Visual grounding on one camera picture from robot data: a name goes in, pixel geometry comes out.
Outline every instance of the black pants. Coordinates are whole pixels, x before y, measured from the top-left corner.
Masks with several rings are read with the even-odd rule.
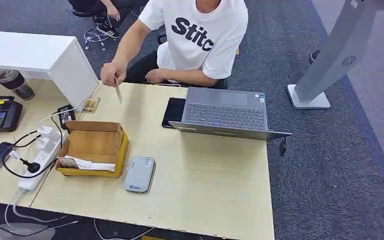
[[[126,19],[127,15],[132,10],[133,5],[135,5],[135,2],[134,0],[111,0],[111,2],[120,13],[120,21],[117,21],[112,17],[108,18],[107,7],[101,1],[99,1],[99,3],[93,8],[92,12],[99,13],[99,16],[105,18],[105,22],[108,25],[111,25],[112,27],[117,29]]]
[[[158,69],[157,65],[157,51],[153,51],[151,54],[144,56],[139,59],[135,64],[133,64],[126,72],[126,78],[123,81],[124,83],[132,84],[149,84],[145,76],[151,70]],[[224,79],[220,79],[217,82],[222,83]],[[198,85],[191,85],[186,83],[172,83],[168,80],[164,80],[162,84],[179,84],[183,88],[188,87],[202,87]]]

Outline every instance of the speaker grille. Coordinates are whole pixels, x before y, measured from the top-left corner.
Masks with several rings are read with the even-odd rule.
[[[344,58],[342,60],[342,62],[340,64],[342,66],[348,67],[348,66],[353,65],[356,61],[357,61],[357,57],[356,56],[347,56],[346,58]]]

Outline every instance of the black plug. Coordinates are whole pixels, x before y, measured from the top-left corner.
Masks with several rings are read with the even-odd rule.
[[[37,173],[40,169],[41,169],[41,165],[37,162],[33,162],[33,163],[30,163],[22,158],[20,158],[22,164],[26,165],[27,166],[27,171],[29,171],[29,173]]]

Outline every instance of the black cable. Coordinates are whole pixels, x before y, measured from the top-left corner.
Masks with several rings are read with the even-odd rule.
[[[14,146],[16,146],[21,140],[23,140],[23,139],[25,139],[26,137],[28,137],[28,136],[30,136],[30,135],[32,135],[32,134],[35,134],[35,133],[37,133],[37,132],[38,132],[37,130],[36,130],[36,131],[31,131],[31,132],[29,132],[28,134],[26,134],[26,135],[20,137],[17,141],[14,142]]]
[[[60,142],[60,144],[61,144],[61,149],[62,149],[63,148],[63,132],[61,131],[61,128],[58,126],[58,124],[55,122],[54,116],[52,116],[52,115],[50,116],[50,119],[55,124],[55,126],[58,128],[59,133],[61,134],[61,142]]]
[[[0,227],[0,230],[4,230],[5,232],[9,233],[9,234],[12,234],[12,235],[15,235],[15,236],[18,236],[18,237],[30,237],[30,236],[33,236],[33,235],[36,235],[36,234],[40,234],[41,232],[45,231],[45,230],[48,230],[50,229],[51,227],[47,226],[46,228],[40,230],[40,231],[37,231],[37,232],[34,232],[34,233],[31,233],[31,234],[28,234],[28,235],[21,235],[21,234],[17,234],[17,233],[14,233],[14,232],[11,232],[10,230],[8,229],[5,229],[3,227]]]
[[[17,176],[19,178],[22,178],[22,179],[32,179],[32,178],[36,178],[37,176],[43,174],[49,167],[54,167],[55,163],[57,162],[57,159],[55,158],[52,162],[50,162],[44,169],[42,169],[42,171],[40,171],[39,173],[37,173],[36,175],[33,175],[33,176],[22,176],[20,174],[17,174],[15,172],[13,172],[8,166],[7,164],[5,163],[5,156],[2,158],[2,165],[3,167],[8,171],[10,172],[12,175],[14,176]]]
[[[59,133],[61,134],[61,142],[60,142],[60,145],[61,145],[61,148],[63,148],[63,132],[61,131],[61,128],[58,126],[58,124],[55,122],[54,118],[53,118],[52,116],[51,116],[50,118],[52,119],[52,122],[55,124],[55,126],[58,128]],[[29,142],[26,146],[16,146],[16,144],[19,143],[22,139],[26,138],[27,136],[29,136],[29,135],[31,135],[31,134],[37,133],[37,132],[38,132],[38,131],[32,131],[32,132],[29,132],[28,134],[22,136],[20,139],[18,139],[17,141],[15,141],[15,143],[14,143],[14,147],[16,147],[16,148],[23,148],[23,147],[26,147],[26,146],[30,145],[31,143],[33,143],[34,141],[36,141],[36,140],[40,137],[40,135],[37,136],[35,139],[33,139],[31,142]],[[37,177],[37,176],[43,174],[49,167],[53,168],[54,165],[55,165],[55,163],[57,162],[57,158],[55,158],[52,162],[50,162],[50,163],[49,163],[44,169],[42,169],[42,171],[40,171],[39,173],[37,173],[37,174],[35,174],[35,175],[33,175],[33,176],[22,176],[22,175],[20,175],[20,174],[18,174],[18,173],[13,172],[13,171],[7,166],[7,164],[5,163],[5,156],[8,155],[9,153],[10,153],[10,152],[8,152],[7,154],[5,154],[5,155],[3,156],[3,158],[2,158],[2,165],[3,165],[3,167],[4,167],[8,172],[10,172],[12,175],[17,176],[17,177],[22,178],[22,179],[32,179],[32,178],[35,178],[35,177]]]
[[[14,148],[18,148],[18,149],[22,149],[22,148],[25,148],[27,146],[29,146],[30,144],[32,144],[34,141],[38,140],[40,137],[42,137],[42,135],[37,135],[35,138],[33,138],[33,140],[31,140],[29,143],[25,144],[25,145],[22,145],[22,146],[16,146],[16,145],[13,145]]]

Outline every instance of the open cardboard box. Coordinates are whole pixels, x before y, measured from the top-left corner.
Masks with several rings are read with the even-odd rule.
[[[58,157],[66,155],[94,163],[115,164],[114,172],[108,170],[82,170],[64,168],[56,162],[56,170],[64,176],[94,176],[118,179],[129,146],[129,139],[120,123],[103,121],[67,121],[71,130]]]

